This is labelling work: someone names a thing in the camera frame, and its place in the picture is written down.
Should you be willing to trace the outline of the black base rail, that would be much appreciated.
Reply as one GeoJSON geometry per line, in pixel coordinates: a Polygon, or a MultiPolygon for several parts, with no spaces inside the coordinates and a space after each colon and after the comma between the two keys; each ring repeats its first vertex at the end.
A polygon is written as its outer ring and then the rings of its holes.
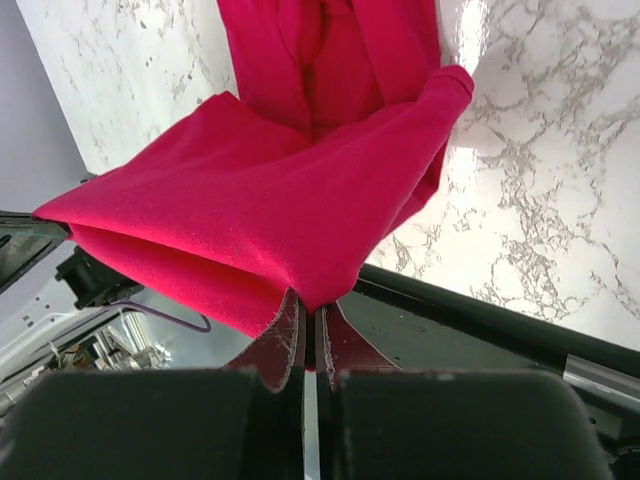
{"type": "Polygon", "coordinates": [[[639,354],[378,267],[340,301],[347,320],[403,369],[538,369],[586,406],[616,479],[639,476],[639,354]]]}

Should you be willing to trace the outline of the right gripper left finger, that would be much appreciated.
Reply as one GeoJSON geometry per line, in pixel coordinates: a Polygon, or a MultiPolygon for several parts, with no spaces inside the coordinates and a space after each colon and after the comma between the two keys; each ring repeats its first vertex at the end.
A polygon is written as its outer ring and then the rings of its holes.
{"type": "Polygon", "coordinates": [[[5,479],[300,479],[305,308],[225,366],[45,377],[1,434],[5,479]]]}

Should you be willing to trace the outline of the red t-shirt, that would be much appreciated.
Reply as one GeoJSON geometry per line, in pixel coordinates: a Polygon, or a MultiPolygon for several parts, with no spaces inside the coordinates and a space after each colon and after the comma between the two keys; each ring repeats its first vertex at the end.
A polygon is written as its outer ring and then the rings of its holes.
{"type": "Polygon", "coordinates": [[[286,290],[348,293],[436,193],[474,83],[432,1],[223,1],[237,82],[36,211],[126,277],[247,335],[286,290]]]}

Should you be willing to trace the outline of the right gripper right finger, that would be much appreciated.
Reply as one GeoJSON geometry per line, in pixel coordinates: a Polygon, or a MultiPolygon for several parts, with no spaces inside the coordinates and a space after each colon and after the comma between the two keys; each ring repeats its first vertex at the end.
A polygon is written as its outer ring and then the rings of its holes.
{"type": "Polygon", "coordinates": [[[330,305],[314,316],[324,479],[608,479],[574,390],[539,369],[402,370],[330,305]]]}

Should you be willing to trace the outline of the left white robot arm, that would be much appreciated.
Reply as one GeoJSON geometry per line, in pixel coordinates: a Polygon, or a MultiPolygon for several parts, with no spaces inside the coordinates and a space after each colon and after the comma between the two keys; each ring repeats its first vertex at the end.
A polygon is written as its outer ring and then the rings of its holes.
{"type": "Polygon", "coordinates": [[[68,227],[1,213],[1,376],[143,287],[70,239],[68,227]]]}

